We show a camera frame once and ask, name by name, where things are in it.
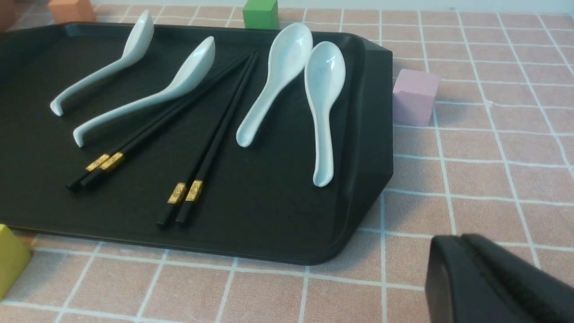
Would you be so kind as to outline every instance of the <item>yellow wooden block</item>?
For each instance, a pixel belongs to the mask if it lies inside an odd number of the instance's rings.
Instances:
[[[0,224],[0,301],[20,277],[31,257],[14,233]]]

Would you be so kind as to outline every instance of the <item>wooden block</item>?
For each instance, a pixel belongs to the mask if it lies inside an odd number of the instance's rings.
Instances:
[[[0,0],[0,32],[16,23],[16,9],[13,0]]]
[[[90,0],[51,0],[48,7],[57,24],[96,21]]]
[[[401,70],[393,87],[393,121],[411,126],[428,126],[440,75]]]
[[[243,23],[246,29],[279,30],[277,0],[247,0]]]
[[[0,301],[30,262],[30,252],[4,224],[0,224]]]

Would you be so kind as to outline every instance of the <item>chopsticks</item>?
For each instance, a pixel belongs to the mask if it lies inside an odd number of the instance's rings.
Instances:
[[[66,187],[71,191],[79,191],[82,188],[93,189],[102,180],[106,179],[126,158],[135,155],[144,144],[150,142],[156,132],[161,130],[169,122],[175,120],[186,107],[195,103],[205,93],[209,92],[223,78],[239,67],[241,63],[249,59],[251,55],[252,53],[248,53],[233,61],[228,67],[221,70],[220,73],[200,84],[197,90],[172,103],[170,107],[167,107],[164,112],[144,125],[137,133],[121,142],[115,149],[104,153],[90,163],[84,169],[83,173],[73,182],[67,184]]]
[[[180,225],[183,225],[187,221],[193,205],[197,203],[197,199],[201,194],[205,178],[214,163],[214,158],[219,147],[221,146],[227,129],[229,128],[229,124],[237,109],[239,100],[245,91],[245,87],[250,79],[253,68],[255,67],[257,57],[257,52],[252,53],[249,60],[245,64],[245,67],[243,68],[243,71],[241,72],[234,86],[233,97],[230,99],[227,107],[223,110],[219,122],[214,126],[210,138],[205,141],[200,156],[192,163],[191,170],[187,176],[183,178],[182,182],[178,182],[178,184],[176,184],[172,195],[170,195],[168,198],[165,211],[157,221],[158,226],[166,227],[168,221],[172,218],[180,205],[182,205],[182,207],[178,212],[176,222],[178,222]],[[194,176],[195,180],[191,184],[189,192],[187,192],[187,196],[184,199],[187,190],[187,183],[189,183],[191,179],[194,178]]]

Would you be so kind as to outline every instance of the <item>white wall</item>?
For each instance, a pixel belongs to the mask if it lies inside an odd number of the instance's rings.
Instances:
[[[279,7],[574,13],[574,0],[278,0]],[[246,0],[92,0],[92,3],[236,6]]]

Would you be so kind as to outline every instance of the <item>black tray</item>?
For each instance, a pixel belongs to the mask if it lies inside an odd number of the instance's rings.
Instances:
[[[66,104],[63,117],[55,116],[50,101],[119,58],[130,30],[124,24],[68,24],[3,36],[0,222],[37,232],[287,263],[334,257],[393,172],[392,53],[354,35],[313,33],[315,43],[337,44],[347,65],[347,80],[331,112],[335,176],[327,187],[317,188],[312,182],[313,122],[302,75],[279,95],[253,144],[244,149],[235,142],[237,127],[265,83],[274,31],[156,26],[140,62]],[[191,225],[162,231],[155,222],[229,100],[239,71],[98,191],[67,191],[67,181],[161,107],[98,130],[83,149],[74,143],[72,130],[163,89],[208,36],[216,42],[210,75],[253,49],[260,56]]]

